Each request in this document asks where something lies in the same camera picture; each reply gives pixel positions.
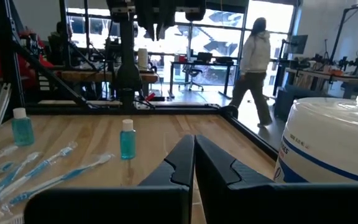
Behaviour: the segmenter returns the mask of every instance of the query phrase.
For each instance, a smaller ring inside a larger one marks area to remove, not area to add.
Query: monitor
[[[287,54],[303,54],[306,47],[306,42],[308,41],[308,35],[294,35],[290,38],[290,43],[288,44]]]

